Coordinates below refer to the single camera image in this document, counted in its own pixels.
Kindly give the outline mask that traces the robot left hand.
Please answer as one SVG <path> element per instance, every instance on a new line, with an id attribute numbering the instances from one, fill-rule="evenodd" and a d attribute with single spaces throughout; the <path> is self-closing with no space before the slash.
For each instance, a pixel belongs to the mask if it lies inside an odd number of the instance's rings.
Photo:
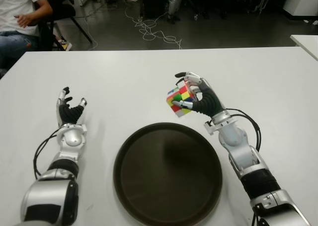
<path id="1" fill-rule="evenodd" d="M 69 101 L 73 98 L 66 97 L 69 93 L 69 87 L 63 88 L 57 100 L 56 112 L 59 128 L 68 123 L 76 124 L 87 105 L 87 100 L 82 98 L 77 106 L 70 107 Z"/>

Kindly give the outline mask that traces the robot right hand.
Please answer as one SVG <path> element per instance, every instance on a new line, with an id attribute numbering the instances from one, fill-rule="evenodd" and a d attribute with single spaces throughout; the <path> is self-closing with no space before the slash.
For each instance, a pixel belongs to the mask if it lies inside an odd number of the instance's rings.
<path id="1" fill-rule="evenodd" d="M 201 100 L 194 102 L 173 100 L 173 105 L 181 109 L 189 109 L 204 114 L 211 118 L 223 111 L 226 111 L 226 107 L 222 104 L 209 83 L 203 77 L 200 77 L 193 72 L 180 72 L 174 76 L 179 78 L 177 83 L 184 80 L 186 83 L 189 83 L 190 86 L 196 87 L 196 89 L 194 89 L 195 93 L 202 93 L 202 98 Z"/>

